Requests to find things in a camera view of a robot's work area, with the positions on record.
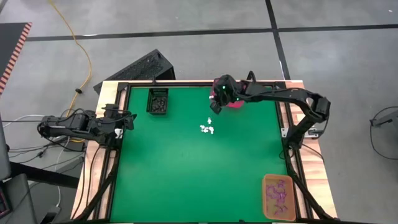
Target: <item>orange striped edge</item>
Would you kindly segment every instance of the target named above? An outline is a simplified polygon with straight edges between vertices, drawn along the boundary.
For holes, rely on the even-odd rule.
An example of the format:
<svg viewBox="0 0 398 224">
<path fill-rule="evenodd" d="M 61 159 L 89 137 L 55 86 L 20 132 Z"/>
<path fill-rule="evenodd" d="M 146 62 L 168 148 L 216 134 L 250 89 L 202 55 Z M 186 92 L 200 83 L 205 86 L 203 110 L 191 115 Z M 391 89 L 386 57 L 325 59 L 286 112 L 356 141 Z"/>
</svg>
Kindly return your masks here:
<svg viewBox="0 0 398 224">
<path fill-rule="evenodd" d="M 3 93 L 3 91 L 6 87 L 7 81 L 11 76 L 12 69 L 14 68 L 14 65 L 17 62 L 18 56 L 22 50 L 22 47 L 24 46 L 24 43 L 26 41 L 27 35 L 28 35 L 31 27 L 32 27 L 31 22 L 29 22 L 25 25 L 24 30 L 22 31 L 22 34 L 19 37 L 17 46 L 15 47 L 15 50 L 13 51 L 11 58 L 8 61 L 6 70 L 4 71 L 2 76 L 0 76 L 0 95 Z"/>
</svg>

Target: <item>concrete floor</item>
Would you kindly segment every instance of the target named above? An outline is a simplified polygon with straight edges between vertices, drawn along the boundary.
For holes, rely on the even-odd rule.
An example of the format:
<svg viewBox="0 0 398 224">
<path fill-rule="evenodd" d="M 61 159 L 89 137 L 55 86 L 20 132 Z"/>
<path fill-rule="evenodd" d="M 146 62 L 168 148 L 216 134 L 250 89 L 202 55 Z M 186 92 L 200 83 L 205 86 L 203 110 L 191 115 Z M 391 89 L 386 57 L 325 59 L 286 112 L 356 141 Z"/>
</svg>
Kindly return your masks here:
<svg viewBox="0 0 398 224">
<path fill-rule="evenodd" d="M 76 34 L 267 28 L 263 0 L 54 0 Z M 369 0 L 272 0 L 278 27 L 356 26 L 398 23 L 398 2 Z M 0 22 L 33 22 L 30 36 L 69 35 L 46 0 L 8 0 Z M 395 223 L 398 162 L 379 157 L 369 142 L 369 119 L 398 105 L 398 30 L 281 33 L 292 79 L 327 96 L 331 118 L 320 140 L 338 216 L 342 220 Z M 228 73 L 281 79 L 274 38 L 268 34 L 223 34 L 82 40 L 93 62 L 93 79 L 76 107 L 95 108 L 92 86 L 153 49 L 174 65 L 178 79 L 209 79 Z M 85 79 L 88 64 L 73 41 L 26 42 L 0 100 L 3 119 L 60 114 Z M 396 132 L 374 131 L 376 147 L 398 157 Z M 34 124 L 6 129 L 12 147 L 40 145 Z M 55 163 L 58 150 L 31 166 Z M 34 154 L 16 157 L 24 161 Z M 62 160 L 75 156 L 67 152 Z"/>
</svg>

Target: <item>wooden table frame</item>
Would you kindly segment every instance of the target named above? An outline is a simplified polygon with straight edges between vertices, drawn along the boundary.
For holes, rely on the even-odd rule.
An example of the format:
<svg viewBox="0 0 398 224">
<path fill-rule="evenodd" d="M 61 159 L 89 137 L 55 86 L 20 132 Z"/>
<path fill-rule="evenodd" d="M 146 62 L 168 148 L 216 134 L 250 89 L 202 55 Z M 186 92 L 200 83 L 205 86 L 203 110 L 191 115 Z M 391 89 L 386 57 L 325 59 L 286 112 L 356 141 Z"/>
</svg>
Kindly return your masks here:
<svg viewBox="0 0 398 224">
<path fill-rule="evenodd" d="M 304 88 L 302 81 L 281 81 L 281 80 L 259 80 L 258 82 L 275 83 L 282 88 Z M 107 103 L 114 103 L 119 105 L 119 109 L 125 110 L 127 108 L 129 98 L 130 86 L 189 86 L 195 85 L 209 86 L 213 83 L 212 80 L 159 80 L 153 83 L 150 80 L 135 80 L 135 81 L 105 81 L 99 94 L 98 105 L 96 107 L 97 117 L 102 117 L 104 113 L 103 107 Z M 304 117 L 301 109 L 293 104 L 289 103 L 275 103 L 277 110 L 280 109 L 279 124 L 281 128 L 289 127 L 292 124 L 298 124 L 299 121 Z M 317 140 L 305 139 L 304 144 L 310 146 L 317 152 L 321 153 L 319 143 Z M 86 207 L 87 198 L 88 202 L 97 193 L 100 183 L 104 181 L 109 171 L 112 168 L 115 151 L 105 151 L 100 149 L 93 159 L 95 151 L 98 148 L 98 144 L 94 141 L 88 142 L 86 150 L 85 166 L 82 168 L 81 178 L 79 181 L 78 189 L 75 196 L 75 203 L 73 204 L 72 214 L 78 209 L 75 217 L 77 217 Z M 302 147 L 301 150 L 292 153 L 292 163 L 295 171 L 300 175 L 301 179 L 305 180 L 307 189 L 313 195 L 315 200 L 323 207 L 327 214 L 332 217 L 337 217 L 335 206 L 330 192 L 328 178 L 326 176 L 325 166 L 322 160 L 311 150 L 306 147 Z M 91 186 L 89 191 L 88 182 L 90 174 L 90 166 L 93 162 L 93 170 L 91 174 Z M 85 184 L 83 187 L 83 172 L 85 172 Z M 306 200 L 303 199 L 303 195 L 299 188 L 296 186 L 296 201 L 298 201 L 296 208 L 298 207 L 297 215 L 301 218 L 311 218 L 312 214 L 314 218 L 317 218 L 316 214 L 312 211 L 307 212 L 309 206 Z M 100 204 L 97 205 L 93 213 L 90 215 L 90 219 L 109 219 L 111 213 L 111 206 L 107 206 L 113 200 L 114 183 L 112 183 L 103 194 Z M 82 197 L 81 205 L 78 207 L 80 197 Z"/>
</svg>

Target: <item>black basket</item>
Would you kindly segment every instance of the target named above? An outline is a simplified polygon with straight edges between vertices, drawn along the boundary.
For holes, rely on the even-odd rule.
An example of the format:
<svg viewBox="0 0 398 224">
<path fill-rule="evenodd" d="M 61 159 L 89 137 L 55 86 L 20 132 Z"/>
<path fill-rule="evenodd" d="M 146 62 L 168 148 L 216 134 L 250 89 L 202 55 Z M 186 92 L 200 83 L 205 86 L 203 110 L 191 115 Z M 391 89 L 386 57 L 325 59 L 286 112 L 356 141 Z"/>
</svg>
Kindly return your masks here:
<svg viewBox="0 0 398 224">
<path fill-rule="evenodd" d="M 167 111 L 168 88 L 151 88 L 148 92 L 147 112 L 153 115 L 164 115 Z"/>
</svg>

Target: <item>green tabletop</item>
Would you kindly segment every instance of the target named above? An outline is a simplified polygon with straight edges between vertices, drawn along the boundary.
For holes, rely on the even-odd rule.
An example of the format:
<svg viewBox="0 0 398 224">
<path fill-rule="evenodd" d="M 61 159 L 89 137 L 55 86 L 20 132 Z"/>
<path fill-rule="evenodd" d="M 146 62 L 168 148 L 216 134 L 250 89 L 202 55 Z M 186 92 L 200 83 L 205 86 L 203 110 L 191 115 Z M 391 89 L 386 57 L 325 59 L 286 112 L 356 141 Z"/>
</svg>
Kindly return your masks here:
<svg viewBox="0 0 398 224">
<path fill-rule="evenodd" d="M 269 221 L 262 178 L 287 174 L 278 157 L 275 103 L 216 115 L 209 94 L 210 88 L 169 88 L 167 114 L 154 116 L 146 112 L 148 88 L 132 88 L 128 110 L 137 118 L 124 134 L 112 222 Z"/>
</svg>

